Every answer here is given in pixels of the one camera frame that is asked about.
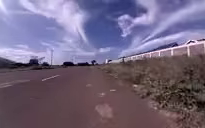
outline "car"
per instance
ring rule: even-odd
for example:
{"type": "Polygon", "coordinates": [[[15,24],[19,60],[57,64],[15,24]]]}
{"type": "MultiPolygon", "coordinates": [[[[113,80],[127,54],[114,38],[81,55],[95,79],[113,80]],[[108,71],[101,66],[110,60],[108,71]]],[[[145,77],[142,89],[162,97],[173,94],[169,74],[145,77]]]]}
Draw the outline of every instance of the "car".
{"type": "Polygon", "coordinates": [[[70,67],[70,66],[75,66],[73,62],[64,62],[62,66],[70,67]]]}

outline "sky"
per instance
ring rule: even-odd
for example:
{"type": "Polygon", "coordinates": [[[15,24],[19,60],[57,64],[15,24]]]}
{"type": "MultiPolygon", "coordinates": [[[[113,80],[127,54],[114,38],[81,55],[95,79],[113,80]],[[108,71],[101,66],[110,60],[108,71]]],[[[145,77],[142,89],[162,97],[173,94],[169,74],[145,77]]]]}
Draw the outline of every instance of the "sky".
{"type": "Polygon", "coordinates": [[[117,59],[205,38],[205,0],[0,0],[0,56],[117,59]]]}

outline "tree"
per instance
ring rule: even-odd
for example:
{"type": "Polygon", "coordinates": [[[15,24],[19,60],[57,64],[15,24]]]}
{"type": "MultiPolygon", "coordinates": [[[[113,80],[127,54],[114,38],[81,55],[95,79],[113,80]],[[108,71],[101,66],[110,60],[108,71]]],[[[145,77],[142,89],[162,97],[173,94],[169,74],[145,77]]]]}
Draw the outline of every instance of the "tree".
{"type": "Polygon", "coordinates": [[[92,60],[91,63],[92,63],[92,65],[95,65],[97,63],[97,61],[96,60],[92,60]]]}
{"type": "Polygon", "coordinates": [[[29,61],[30,66],[39,65],[39,61],[36,58],[30,59],[29,61]]]}
{"type": "Polygon", "coordinates": [[[43,63],[42,63],[42,66],[48,67],[48,66],[50,66],[50,65],[48,64],[48,62],[43,62],[43,63]]]}

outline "white lane marking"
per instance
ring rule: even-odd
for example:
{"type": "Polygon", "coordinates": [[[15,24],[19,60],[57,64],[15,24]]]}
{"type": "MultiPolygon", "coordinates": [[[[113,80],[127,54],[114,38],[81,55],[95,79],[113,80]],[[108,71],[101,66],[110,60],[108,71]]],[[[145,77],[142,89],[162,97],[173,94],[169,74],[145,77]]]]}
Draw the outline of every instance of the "white lane marking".
{"type": "Polygon", "coordinates": [[[50,80],[50,79],[54,79],[56,77],[59,77],[60,75],[56,75],[56,76],[52,76],[52,77],[48,77],[48,78],[45,78],[43,79],[42,81],[46,81],[46,80],[50,80]]]}
{"type": "Polygon", "coordinates": [[[116,92],[116,89],[111,89],[110,92],[116,92]]]}
{"type": "Polygon", "coordinates": [[[104,93],[104,92],[98,94],[99,97],[104,97],[105,95],[106,95],[106,93],[104,93]]]}
{"type": "Polygon", "coordinates": [[[0,84],[0,88],[7,88],[10,86],[14,86],[15,84],[26,83],[29,81],[30,80],[16,80],[16,81],[12,81],[12,82],[2,83],[2,84],[0,84]]]}

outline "shrub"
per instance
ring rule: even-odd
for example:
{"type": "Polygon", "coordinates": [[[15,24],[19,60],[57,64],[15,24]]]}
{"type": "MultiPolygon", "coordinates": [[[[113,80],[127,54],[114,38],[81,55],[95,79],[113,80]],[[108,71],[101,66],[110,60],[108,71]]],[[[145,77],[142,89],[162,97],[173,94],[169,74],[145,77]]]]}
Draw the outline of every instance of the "shrub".
{"type": "Polygon", "coordinates": [[[197,126],[205,127],[205,56],[153,58],[109,64],[102,69],[137,84],[137,93],[155,100],[160,109],[187,115],[197,126]]]}

